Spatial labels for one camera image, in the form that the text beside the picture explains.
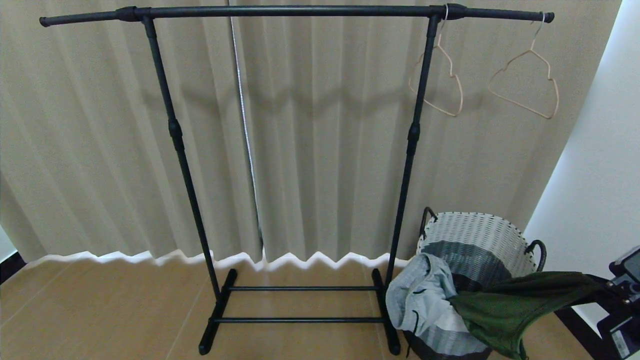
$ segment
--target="pink hanger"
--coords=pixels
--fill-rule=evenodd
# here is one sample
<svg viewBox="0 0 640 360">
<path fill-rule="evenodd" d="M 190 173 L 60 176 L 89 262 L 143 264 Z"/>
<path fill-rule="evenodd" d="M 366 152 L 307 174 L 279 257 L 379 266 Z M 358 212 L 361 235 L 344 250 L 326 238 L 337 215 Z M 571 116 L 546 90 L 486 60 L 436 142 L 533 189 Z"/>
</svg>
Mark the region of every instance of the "pink hanger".
<svg viewBox="0 0 640 360">
<path fill-rule="evenodd" d="M 540 22 L 540 27 L 539 27 L 539 28 L 538 28 L 538 30 L 536 31 L 536 34 L 533 36 L 533 41 L 531 42 L 531 47 L 529 48 L 529 50 L 527 50 L 527 51 L 525 51 L 524 53 L 522 53 L 522 54 L 520 54 L 520 55 L 518 55 L 518 56 L 514 57 L 514 58 L 513 58 L 513 59 L 511 59 L 511 60 L 509 60 L 509 61 L 507 62 L 507 64 L 506 64 L 502 69 L 500 69 L 500 70 L 498 70 L 497 72 L 495 72 L 495 74 L 491 77 L 491 79 L 489 79 L 489 83 L 487 84 L 487 87 L 486 87 L 486 88 L 487 88 L 487 90 L 489 90 L 489 92 L 491 92 L 493 95 L 496 95 L 497 97 L 499 97 L 499 98 L 501 98 L 501 99 L 507 100 L 507 101 L 509 101 L 510 103 L 515 104 L 515 105 L 518 105 L 518 106 L 519 106 L 519 107 L 521 107 L 521 108 L 525 108 L 525 109 L 527 109 L 527 110 L 529 110 L 529 111 L 531 111 L 531 112 L 533 112 L 533 113 L 536 113 L 536 114 L 538 114 L 538 115 L 542 116 L 542 117 L 543 117 L 543 118 L 545 118 L 545 119 L 551 119 L 552 117 L 554 117 L 554 116 L 556 115 L 556 113 L 557 113 L 557 111 L 558 111 L 558 105 L 560 105 L 560 93 L 558 92 L 558 85 L 557 85 L 557 83 L 556 83 L 556 79 L 554 79 L 554 78 L 552 78 L 552 77 L 551 77 L 551 64 L 549 64 L 549 61 L 547 61 L 546 59 L 544 59 L 542 56 L 540 56 L 540 54 L 538 54 L 538 53 L 533 49 L 533 45 L 535 45 L 535 43 L 536 43 L 536 36 L 538 36 L 538 33 L 540 32 L 540 29 L 542 29 L 542 24 L 544 24 L 544 23 L 545 23 L 545 14 L 544 14 L 544 13 L 542 13 L 542 21 Z M 532 108 L 530 108 L 530 107 L 528 107 L 528 106 L 526 106 L 526 105 L 520 104 L 519 102 L 516 102 L 516 101 L 511 100 L 511 99 L 507 99 L 506 97 L 504 97 L 504 96 L 502 96 L 502 95 L 500 95 L 500 94 L 497 94 L 496 92 L 494 92 L 493 90 L 491 90 L 491 83 L 492 83 L 493 79 L 496 77 L 496 75 L 497 75 L 497 74 L 500 74 L 501 72 L 505 72 L 505 71 L 507 71 L 507 69 L 509 68 L 509 65 L 510 65 L 512 62 L 514 62 L 514 61 L 515 61 L 516 59 L 518 59 L 518 58 L 521 58 L 521 57 L 525 56 L 526 54 L 533 54 L 533 55 L 535 55 L 537 58 L 539 58 L 540 60 L 544 61 L 544 62 L 545 62 L 545 64 L 547 64 L 547 80 L 549 80 L 549 81 L 553 82 L 553 84 L 554 84 L 554 88 L 555 88 L 555 90 L 556 90 L 556 107 L 554 108 L 554 112 L 553 112 L 553 114 L 551 114 L 551 115 L 545 115 L 545 114 L 543 114 L 543 113 L 541 113 L 541 112 L 539 112 L 539 111 L 536 111 L 536 110 L 534 110 L 534 109 L 532 109 Z"/>
<path fill-rule="evenodd" d="M 448 116 L 456 117 L 462 111 L 462 103 L 464 101 L 464 94 L 462 92 L 462 85 L 460 84 L 460 78 L 458 77 L 458 75 L 455 75 L 453 73 L 453 61 L 451 61 L 451 58 L 449 57 L 449 54 L 447 54 L 447 52 L 444 51 L 442 46 L 440 46 L 440 40 L 442 39 L 442 31 L 444 30 L 444 24 L 447 21 L 447 19 L 449 18 L 449 6 L 445 4 L 445 7 L 446 7 L 447 12 L 445 13 L 444 20 L 442 21 L 442 28 L 440 29 L 440 34 L 438 34 L 438 43 L 433 48 L 434 49 L 439 49 L 442 52 L 442 54 L 444 54 L 444 56 L 447 58 L 447 60 L 449 60 L 449 77 L 456 79 L 456 82 L 458 83 L 458 90 L 460 91 L 460 105 L 458 106 L 458 111 L 456 113 L 450 113 L 447 110 L 443 110 L 443 109 L 439 108 L 438 106 L 435 106 L 434 104 L 431 104 L 430 102 L 428 102 L 425 99 L 423 99 L 423 101 L 427 105 L 431 106 L 432 108 L 434 108 L 434 109 L 436 109 L 436 110 L 438 110 L 438 111 L 440 111 L 442 113 L 447 114 Z M 422 59 L 424 59 L 424 53 L 422 53 L 420 55 L 420 57 L 418 58 L 418 61 L 416 61 L 415 64 L 413 65 L 413 70 L 411 71 L 412 74 L 415 72 L 415 69 L 418 67 L 418 64 L 422 61 Z M 409 77 L 409 88 L 411 89 L 411 91 L 414 94 L 417 95 L 418 93 L 411 86 L 411 78 L 412 77 L 413 76 Z"/>
</svg>

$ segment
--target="black garment rack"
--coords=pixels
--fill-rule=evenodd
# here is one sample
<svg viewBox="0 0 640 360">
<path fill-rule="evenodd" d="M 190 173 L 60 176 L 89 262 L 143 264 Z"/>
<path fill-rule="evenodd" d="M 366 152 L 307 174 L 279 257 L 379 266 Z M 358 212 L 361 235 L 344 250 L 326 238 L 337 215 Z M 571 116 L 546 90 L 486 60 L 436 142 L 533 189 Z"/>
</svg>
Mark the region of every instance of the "black garment rack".
<svg viewBox="0 0 640 360">
<path fill-rule="evenodd" d="M 420 72 L 420 82 L 415 101 L 415 111 L 413 112 L 413 122 L 409 128 L 407 136 L 406 160 L 404 163 L 404 172 L 402 185 L 400 188 L 400 199 L 396 213 L 396 222 L 394 226 L 394 234 L 391 242 L 391 250 L 385 282 L 378 269 L 372 271 L 373 286 L 234 286 L 237 278 L 237 271 L 231 269 L 227 275 L 222 289 L 218 286 L 216 272 L 213 266 L 213 259 L 209 252 L 209 243 L 204 231 L 200 209 L 196 192 L 191 180 L 191 172 L 187 163 L 187 156 L 184 151 L 184 142 L 182 141 L 182 130 L 176 119 L 173 110 L 173 103 L 169 93 L 169 85 L 166 81 L 160 48 L 158 46 L 156 28 L 154 19 L 174 18 L 174 17 L 274 17 L 274 16 L 341 16 L 341 17 L 428 17 L 429 24 L 427 28 L 427 39 L 424 48 L 424 60 L 422 61 L 422 70 Z M 178 161 L 182 170 L 182 176 L 189 195 L 193 218 L 198 229 L 198 236 L 202 251 L 207 263 L 209 277 L 213 285 L 213 291 L 216 296 L 216 304 L 214 306 L 209 323 L 202 335 L 202 340 L 198 347 L 202 355 L 207 354 L 211 350 L 213 339 L 216 336 L 218 327 L 221 323 L 382 323 L 387 335 L 387 343 L 389 351 L 398 355 L 400 353 L 400 341 L 396 330 L 391 325 L 387 307 L 385 305 L 385 292 L 387 286 L 391 282 L 394 261 L 396 259 L 398 239 L 400 237 L 400 228 L 404 215 L 404 205 L 406 203 L 407 191 L 409 189 L 409 179 L 411 177 L 411 169 L 413 165 L 413 156 L 415 154 L 416 145 L 420 137 L 420 114 L 422 113 L 422 100 L 427 84 L 427 76 L 429 74 L 429 66 L 431 65 L 431 55 L 433 54 L 433 46 L 438 29 L 438 23 L 447 16 L 447 20 L 462 19 L 464 17 L 482 17 L 488 19 L 514 19 L 528 21 L 544 21 L 552 22 L 554 13 L 542 12 L 523 12 L 513 10 L 494 10 L 494 9 L 478 9 L 467 8 L 460 4 L 447 5 L 429 5 L 429 6 L 194 6 L 194 7 L 175 7 L 175 8 L 137 8 L 128 6 L 117 9 L 112 12 L 96 12 L 96 13 L 80 13 L 75 15 L 64 15 L 56 17 L 41 17 L 42 26 L 52 26 L 60 24 L 73 24 L 79 22 L 93 22 L 104 20 L 121 20 L 127 22 L 141 22 L 145 26 L 151 53 L 156 66 L 160 91 L 162 92 L 164 106 L 168 116 L 169 134 L 173 140 L 173 146 L 178 154 Z M 381 316 L 355 318 L 355 317 L 339 317 L 339 318 L 225 318 L 223 314 L 225 307 L 229 301 L 232 291 L 375 291 L 378 299 L 378 307 Z"/>
</svg>

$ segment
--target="curtain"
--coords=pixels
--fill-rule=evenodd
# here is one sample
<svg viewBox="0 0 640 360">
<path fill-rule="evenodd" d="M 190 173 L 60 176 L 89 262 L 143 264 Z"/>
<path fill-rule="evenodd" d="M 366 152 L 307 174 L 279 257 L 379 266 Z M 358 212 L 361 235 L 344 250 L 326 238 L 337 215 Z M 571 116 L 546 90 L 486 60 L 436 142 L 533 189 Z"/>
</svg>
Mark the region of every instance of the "curtain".
<svg viewBox="0 0 640 360">
<path fill-rule="evenodd" d="M 556 13 L 536 50 L 552 64 L 560 108 L 546 120 L 486 90 L 497 69 L 529 48 L 538 24 L 447 22 L 442 44 L 464 87 L 465 107 L 456 118 L 423 109 L 401 258 L 413 252 L 427 205 L 493 213 L 526 226 L 620 4 L 461 3 Z M 45 29 L 38 23 L 42 15 L 127 5 L 2 3 L 0 222 L 27 261 L 85 250 L 201 252 L 142 25 Z M 414 63 L 426 24 L 413 18 L 156 20 L 216 259 L 247 252 L 258 260 L 263 242 L 268 260 L 288 252 L 307 259 L 320 251 L 334 260 L 347 252 L 368 258 L 388 252 L 415 102 L 407 81 L 413 76 L 417 84 Z M 434 55 L 426 97 L 456 109 L 459 95 L 443 58 Z M 495 89 L 548 112 L 554 99 L 545 71 L 525 57 L 496 79 Z"/>
<path fill-rule="evenodd" d="M 464 108 L 456 118 L 427 105 L 422 111 L 400 258 L 415 251 L 424 206 L 492 213 L 520 228 L 527 225 L 577 119 L 620 5 L 578 0 L 461 3 L 556 13 L 555 21 L 542 27 L 536 50 L 552 64 L 560 107 L 547 120 L 486 90 L 495 71 L 529 48 L 539 23 L 447 22 L 442 45 L 463 85 Z M 234 19 L 268 259 L 287 252 L 302 259 L 317 251 L 332 259 L 349 251 L 368 258 L 388 252 L 415 102 L 407 81 L 413 75 L 417 84 L 413 68 L 424 51 L 427 22 Z M 454 111 L 460 97 L 443 59 L 436 51 L 426 98 Z M 551 113 L 554 91 L 546 71 L 544 63 L 526 56 L 495 80 L 494 89 Z"/>
<path fill-rule="evenodd" d="M 26 261 L 86 250 L 202 252 L 144 27 L 38 23 L 128 5 L 2 3 L 0 220 Z M 230 20 L 156 27 L 214 257 L 259 260 Z"/>
</svg>

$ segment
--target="tile floor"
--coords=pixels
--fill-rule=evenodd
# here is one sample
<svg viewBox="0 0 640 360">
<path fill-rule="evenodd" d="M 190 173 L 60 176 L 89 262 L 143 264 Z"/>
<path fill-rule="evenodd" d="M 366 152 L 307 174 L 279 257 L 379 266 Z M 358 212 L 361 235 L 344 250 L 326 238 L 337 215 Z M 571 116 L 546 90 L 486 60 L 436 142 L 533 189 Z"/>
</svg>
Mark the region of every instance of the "tile floor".
<svg viewBox="0 0 640 360">
<path fill-rule="evenodd" d="M 246 258 L 217 264 L 237 285 L 371 284 L 384 261 L 350 256 L 337 264 L 314 256 L 254 265 Z M 213 349 L 198 343 L 214 304 L 202 256 L 172 253 L 159 260 L 77 256 L 28 264 L 0 286 L 0 355 L 19 359 L 401 359 L 373 324 L 222 324 Z M 226 316 L 378 316 L 373 292 L 237 292 Z M 531 360 L 591 359 L 554 316 L 525 336 Z M 410 359 L 418 359 L 412 354 Z M 491 360 L 504 359 L 492 354 Z"/>
</svg>

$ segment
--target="laundry basket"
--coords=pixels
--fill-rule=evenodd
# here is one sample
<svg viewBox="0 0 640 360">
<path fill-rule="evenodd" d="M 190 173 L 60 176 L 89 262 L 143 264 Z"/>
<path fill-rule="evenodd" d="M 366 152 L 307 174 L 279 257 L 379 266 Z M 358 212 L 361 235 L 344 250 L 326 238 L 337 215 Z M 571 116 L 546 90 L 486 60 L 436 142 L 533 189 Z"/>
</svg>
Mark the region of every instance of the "laundry basket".
<svg viewBox="0 0 640 360">
<path fill-rule="evenodd" d="M 538 266 L 533 249 L 540 246 Z M 511 222 L 482 213 L 439 213 L 426 208 L 422 215 L 417 252 L 442 258 L 451 269 L 458 291 L 478 291 L 496 282 L 542 271 L 547 250 L 540 240 L 530 245 Z M 485 360 L 491 349 L 467 331 L 460 316 L 441 316 L 420 337 L 405 331 L 411 349 L 429 360 Z"/>
</svg>

